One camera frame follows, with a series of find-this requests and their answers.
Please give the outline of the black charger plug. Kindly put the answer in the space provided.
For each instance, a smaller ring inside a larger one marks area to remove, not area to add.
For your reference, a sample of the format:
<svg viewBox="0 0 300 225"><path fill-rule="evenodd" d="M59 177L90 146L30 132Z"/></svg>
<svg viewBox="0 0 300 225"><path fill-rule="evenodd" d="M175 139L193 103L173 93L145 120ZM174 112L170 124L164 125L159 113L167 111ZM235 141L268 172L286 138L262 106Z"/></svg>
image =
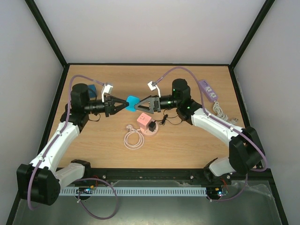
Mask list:
<svg viewBox="0 0 300 225"><path fill-rule="evenodd" d="M156 122L155 121L151 121L149 123L149 125L148 125L148 129L149 129L149 131L154 132L155 129L156 129Z"/></svg>

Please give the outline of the pink cube socket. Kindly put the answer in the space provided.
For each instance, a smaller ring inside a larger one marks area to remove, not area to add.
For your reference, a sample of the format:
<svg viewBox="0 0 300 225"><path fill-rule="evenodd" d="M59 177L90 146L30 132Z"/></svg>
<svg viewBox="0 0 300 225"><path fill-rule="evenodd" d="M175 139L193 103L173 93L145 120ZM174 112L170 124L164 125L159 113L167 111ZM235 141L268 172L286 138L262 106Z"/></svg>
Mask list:
<svg viewBox="0 0 300 225"><path fill-rule="evenodd" d="M152 118L145 113L141 113L136 121L140 128L146 130L148 128L149 124L151 123Z"/></svg>

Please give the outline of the purple power strip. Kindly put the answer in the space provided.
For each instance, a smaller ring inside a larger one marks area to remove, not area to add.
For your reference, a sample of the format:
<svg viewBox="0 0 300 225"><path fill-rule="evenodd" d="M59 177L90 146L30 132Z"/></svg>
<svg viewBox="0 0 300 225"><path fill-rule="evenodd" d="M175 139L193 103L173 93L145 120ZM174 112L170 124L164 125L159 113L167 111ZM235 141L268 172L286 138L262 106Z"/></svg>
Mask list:
<svg viewBox="0 0 300 225"><path fill-rule="evenodd" d="M210 84L206 80L200 80L199 84L202 88L202 91L204 92L204 95L206 98L211 102L215 103L218 100L218 96L216 92L212 89Z"/></svg>

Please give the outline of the dark blue cube adapter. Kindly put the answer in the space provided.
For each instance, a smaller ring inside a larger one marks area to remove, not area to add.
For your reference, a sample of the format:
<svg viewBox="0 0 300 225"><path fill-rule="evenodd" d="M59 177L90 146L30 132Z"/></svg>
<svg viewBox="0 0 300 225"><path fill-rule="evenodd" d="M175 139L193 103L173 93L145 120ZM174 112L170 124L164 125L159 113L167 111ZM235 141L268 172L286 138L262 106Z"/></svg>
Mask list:
<svg viewBox="0 0 300 225"><path fill-rule="evenodd" d="M94 84L88 85L90 99L97 99L97 89Z"/></svg>

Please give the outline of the pink round socket base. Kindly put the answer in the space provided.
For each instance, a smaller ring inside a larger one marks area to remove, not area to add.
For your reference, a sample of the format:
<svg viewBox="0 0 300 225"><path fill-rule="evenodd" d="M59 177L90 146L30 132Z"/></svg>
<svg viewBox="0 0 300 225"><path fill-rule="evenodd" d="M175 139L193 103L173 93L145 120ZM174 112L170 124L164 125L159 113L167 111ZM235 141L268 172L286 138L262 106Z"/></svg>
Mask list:
<svg viewBox="0 0 300 225"><path fill-rule="evenodd" d="M147 128L146 130L143 129L143 128L140 128L140 131L141 133L146 136L146 137L152 137L152 136L155 136L157 133L158 133L158 128L159 128L159 125L157 122L155 122L155 129L154 131L150 131L149 128Z"/></svg>

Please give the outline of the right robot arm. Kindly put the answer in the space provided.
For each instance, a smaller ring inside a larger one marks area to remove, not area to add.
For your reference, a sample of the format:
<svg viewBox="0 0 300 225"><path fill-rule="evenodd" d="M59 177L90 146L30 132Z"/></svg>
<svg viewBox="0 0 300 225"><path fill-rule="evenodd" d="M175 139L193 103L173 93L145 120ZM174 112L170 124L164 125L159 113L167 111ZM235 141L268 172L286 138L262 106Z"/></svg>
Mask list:
<svg viewBox="0 0 300 225"><path fill-rule="evenodd" d="M134 108L147 113L175 108L182 121L204 129L228 146L228 157L213 159L204 167L204 177L208 183L216 183L228 173L247 175L249 171L259 172L261 169L256 165L267 161L254 128L238 127L211 114L204 105L192 99L191 89L184 79L172 82L170 95L149 96Z"/></svg>

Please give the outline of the light blue cube adapter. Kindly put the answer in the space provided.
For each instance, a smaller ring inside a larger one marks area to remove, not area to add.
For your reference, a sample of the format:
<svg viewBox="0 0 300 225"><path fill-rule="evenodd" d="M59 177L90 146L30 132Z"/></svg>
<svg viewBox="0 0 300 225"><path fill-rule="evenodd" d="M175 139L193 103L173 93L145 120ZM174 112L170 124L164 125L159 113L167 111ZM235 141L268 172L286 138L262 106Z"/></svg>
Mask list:
<svg viewBox="0 0 300 225"><path fill-rule="evenodd" d="M127 102L128 102L128 106L125 109L130 112L135 112L136 111L135 105L140 102L140 99L139 97L129 95L127 97Z"/></svg>

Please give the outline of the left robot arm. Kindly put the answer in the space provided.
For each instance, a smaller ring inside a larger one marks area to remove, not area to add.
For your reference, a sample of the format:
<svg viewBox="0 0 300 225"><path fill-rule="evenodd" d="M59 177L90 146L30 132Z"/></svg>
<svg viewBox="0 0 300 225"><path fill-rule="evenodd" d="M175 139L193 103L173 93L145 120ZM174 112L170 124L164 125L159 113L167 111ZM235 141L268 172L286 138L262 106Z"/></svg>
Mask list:
<svg viewBox="0 0 300 225"><path fill-rule="evenodd" d="M91 100L88 85L78 83L69 87L68 103L56 132L28 165L21 164L16 171L18 191L22 199L28 203L52 205L62 189L83 178L90 170L89 162L77 159L63 169L57 168L72 141L89 121L90 114L103 113L109 117L129 105L126 100L111 96L112 88L106 83L101 99Z"/></svg>

